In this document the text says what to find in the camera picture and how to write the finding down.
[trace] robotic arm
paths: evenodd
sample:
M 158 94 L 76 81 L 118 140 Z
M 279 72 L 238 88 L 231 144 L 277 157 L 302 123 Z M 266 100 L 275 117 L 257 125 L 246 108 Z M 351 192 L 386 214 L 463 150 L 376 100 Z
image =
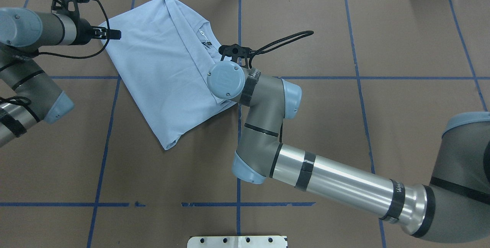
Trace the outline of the robotic arm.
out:
M 216 63 L 207 82 L 215 96 L 250 107 L 232 167 L 241 180 L 274 178 L 373 213 L 427 241 L 462 243 L 490 234 L 489 112 L 452 118 L 429 186 L 405 186 L 278 142 L 283 119 L 299 108 L 299 86 L 233 61 Z
M 0 79 L 17 93 L 0 100 L 0 147 L 39 121 L 54 123 L 74 107 L 66 93 L 32 60 L 40 46 L 82 45 L 91 39 L 121 38 L 118 30 L 91 26 L 80 18 L 77 4 L 89 1 L 52 0 L 51 13 L 0 8 Z M 74 11 L 69 10 L 70 2 Z

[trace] folded shirt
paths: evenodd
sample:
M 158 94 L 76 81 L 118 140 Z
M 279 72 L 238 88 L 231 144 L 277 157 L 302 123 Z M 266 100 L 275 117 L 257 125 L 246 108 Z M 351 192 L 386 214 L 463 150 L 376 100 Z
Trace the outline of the folded shirt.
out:
M 209 21 L 182 2 L 152 0 L 109 23 L 122 37 L 109 42 L 107 53 L 164 149 L 235 104 L 208 89 L 220 44 Z

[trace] light blue cap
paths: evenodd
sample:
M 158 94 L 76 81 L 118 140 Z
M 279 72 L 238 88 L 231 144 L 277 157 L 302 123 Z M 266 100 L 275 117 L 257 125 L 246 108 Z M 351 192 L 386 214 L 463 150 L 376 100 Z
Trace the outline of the light blue cap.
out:
M 481 122 L 481 121 L 490 121 L 490 112 L 465 112 L 458 114 L 448 121 L 448 125 L 446 126 L 446 130 L 443 133 L 446 134 L 446 132 L 450 131 L 451 129 L 458 127 L 458 126 L 463 126 L 464 124 L 472 124 L 474 122 Z
M 296 84 L 290 83 L 282 79 L 284 86 L 284 101 L 286 103 L 285 119 L 293 119 L 298 112 L 299 105 L 301 104 L 301 96 L 303 91 L 301 87 Z
M 245 74 L 233 61 L 219 61 L 209 70 L 208 88 L 214 96 L 230 100 L 238 96 L 245 86 Z
M 0 42 L 15 47 L 29 46 L 42 33 L 41 18 L 25 8 L 0 8 Z
M 237 178 L 253 184 L 262 184 L 264 183 L 264 180 L 266 180 L 265 176 L 260 175 L 247 165 L 247 163 L 238 156 L 237 152 L 235 152 L 235 159 L 233 159 L 231 171 Z
M 61 119 L 65 114 L 70 112 L 75 107 L 73 101 L 68 98 L 64 91 L 61 92 L 54 105 L 49 109 L 46 117 L 44 117 L 44 121 L 48 124 L 53 124 L 57 120 Z

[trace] light blue cloth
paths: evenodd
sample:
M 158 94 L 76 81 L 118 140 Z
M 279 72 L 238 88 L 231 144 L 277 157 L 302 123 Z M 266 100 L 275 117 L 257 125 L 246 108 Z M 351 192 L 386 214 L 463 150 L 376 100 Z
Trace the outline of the light blue cloth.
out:
M 109 22 L 122 37 L 107 52 L 164 149 L 235 104 L 208 89 L 220 44 L 209 21 L 182 2 L 152 0 Z M 202 44 L 206 39 L 211 45 Z

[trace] white bracket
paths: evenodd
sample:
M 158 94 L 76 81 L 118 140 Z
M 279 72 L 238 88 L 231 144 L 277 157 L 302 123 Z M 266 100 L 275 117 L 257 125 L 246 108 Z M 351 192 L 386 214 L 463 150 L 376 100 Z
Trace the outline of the white bracket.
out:
M 286 236 L 191 237 L 187 248 L 287 248 Z

